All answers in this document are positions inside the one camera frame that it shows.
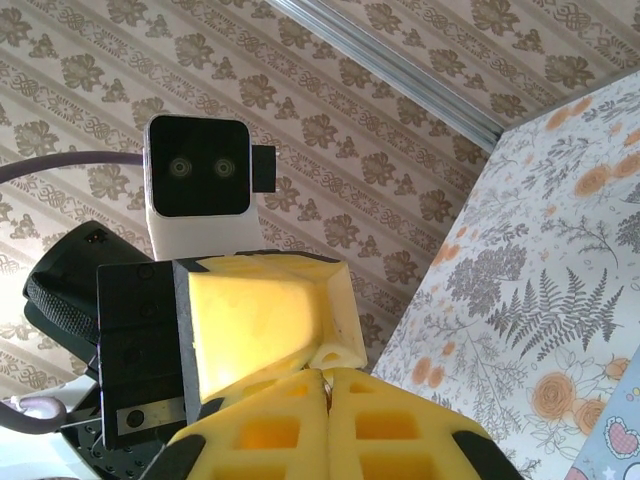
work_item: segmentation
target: cable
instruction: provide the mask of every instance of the cable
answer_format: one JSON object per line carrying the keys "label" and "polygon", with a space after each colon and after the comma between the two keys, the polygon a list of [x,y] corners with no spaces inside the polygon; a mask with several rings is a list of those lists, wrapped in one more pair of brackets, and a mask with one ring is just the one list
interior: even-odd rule
{"label": "cable", "polygon": [[[0,185],[43,170],[97,163],[142,166],[142,155],[119,152],[67,152],[29,158],[0,167]],[[55,432],[67,419],[65,405],[55,397],[26,397],[19,401],[19,407],[35,409],[45,414],[47,418],[25,415],[0,401],[0,427],[30,435],[42,435]]]}

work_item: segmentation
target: wallpaper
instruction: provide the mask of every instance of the wallpaper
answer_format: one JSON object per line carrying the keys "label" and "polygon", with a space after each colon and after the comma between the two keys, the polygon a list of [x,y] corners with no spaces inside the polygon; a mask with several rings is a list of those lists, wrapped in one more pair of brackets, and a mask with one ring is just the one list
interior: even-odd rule
{"label": "wallpaper", "polygon": [[640,336],[640,73],[507,132],[374,375],[567,472]]}
{"label": "wallpaper", "polygon": [[[263,1],[79,0],[0,8],[0,162],[70,150],[140,152],[156,113],[237,118],[276,145],[260,198],[268,244],[349,261],[377,359],[486,154]],[[0,395],[82,365],[21,317],[31,266],[96,219],[151,253],[142,171],[47,171],[0,188]]]}
{"label": "wallpaper", "polygon": [[640,67],[638,0],[324,3],[503,126]]}

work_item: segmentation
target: orange flower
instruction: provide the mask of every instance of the orange flower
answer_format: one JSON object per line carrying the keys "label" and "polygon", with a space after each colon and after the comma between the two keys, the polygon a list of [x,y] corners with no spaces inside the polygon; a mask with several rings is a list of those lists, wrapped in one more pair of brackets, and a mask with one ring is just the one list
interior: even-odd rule
{"label": "orange flower", "polygon": [[431,359],[429,357],[422,357],[413,367],[411,372],[411,381],[416,385],[424,383],[429,375],[429,369],[431,368]]}
{"label": "orange flower", "polygon": [[571,115],[573,115],[574,117],[576,115],[580,115],[587,108],[589,108],[589,105],[591,105],[591,102],[593,102],[593,98],[584,97],[582,100],[580,100],[578,103],[574,105],[573,109],[571,110]]}
{"label": "orange flower", "polygon": [[640,170],[640,152],[627,155],[624,160],[620,161],[613,167],[613,176],[616,178],[630,177]]}
{"label": "orange flower", "polygon": [[456,342],[449,342],[447,343],[444,348],[442,349],[442,354],[445,357],[448,357],[449,355],[451,355],[453,353],[453,351],[456,349]]}
{"label": "orange flower", "polygon": [[611,380],[620,380],[628,366],[628,358],[615,358],[605,367],[604,373]]}
{"label": "orange flower", "polygon": [[431,374],[429,375],[429,386],[431,388],[438,388],[442,380],[444,380],[444,367],[436,367],[431,370]]}
{"label": "orange flower", "polygon": [[576,183],[576,187],[574,192],[578,197],[588,197],[593,195],[607,183],[609,177],[611,176],[611,169],[608,165],[600,165],[599,167],[594,167],[585,173],[580,179],[578,183]]}
{"label": "orange flower", "polygon": [[591,433],[604,407],[605,403],[600,399],[579,399],[574,402],[573,420],[582,433]]}
{"label": "orange flower", "polygon": [[624,141],[625,147],[630,147],[634,143],[640,142],[640,128],[635,129],[629,135],[627,135],[627,139]]}
{"label": "orange flower", "polygon": [[569,118],[569,115],[571,115],[571,110],[569,110],[569,107],[562,107],[560,110],[554,113],[547,122],[547,130],[551,131],[558,128],[565,122],[567,118]]}
{"label": "orange flower", "polygon": [[446,260],[453,260],[454,258],[456,258],[459,251],[460,251],[460,245],[454,245],[453,247],[447,249],[447,251],[444,254],[444,258]]}
{"label": "orange flower", "polygon": [[573,381],[564,373],[545,375],[533,390],[532,407],[542,418],[556,420],[569,411],[575,400]]}
{"label": "orange flower", "polygon": [[431,265],[433,266],[438,266],[442,263],[442,261],[445,259],[445,257],[447,256],[447,250],[449,249],[449,245],[445,243],[442,244],[442,247],[440,247],[440,250],[438,251],[438,254],[436,255],[436,258],[433,259],[433,261],[431,262]]}
{"label": "orange flower", "polygon": [[611,126],[611,128],[609,129],[609,135],[617,135],[618,133],[620,133],[620,130],[622,130],[622,124],[618,122],[615,125]]}

